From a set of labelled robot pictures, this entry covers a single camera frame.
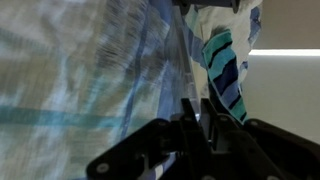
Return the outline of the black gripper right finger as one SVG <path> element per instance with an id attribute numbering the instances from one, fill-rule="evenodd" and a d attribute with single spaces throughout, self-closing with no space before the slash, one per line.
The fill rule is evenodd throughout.
<path id="1" fill-rule="evenodd" d="M 223 131 L 221 115 L 209 99 L 201 100 L 200 125 L 206 137 L 213 137 L 214 132 L 221 133 Z"/>

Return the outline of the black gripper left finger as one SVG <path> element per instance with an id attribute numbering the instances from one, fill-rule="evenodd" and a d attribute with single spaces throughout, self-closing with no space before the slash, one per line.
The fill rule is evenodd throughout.
<path id="1" fill-rule="evenodd" d="M 196 120 L 191 102 L 189 99 L 183 98 L 181 104 L 183 108 L 183 116 L 180 119 L 182 132 L 188 140 L 199 140 L 202 132 Z"/>

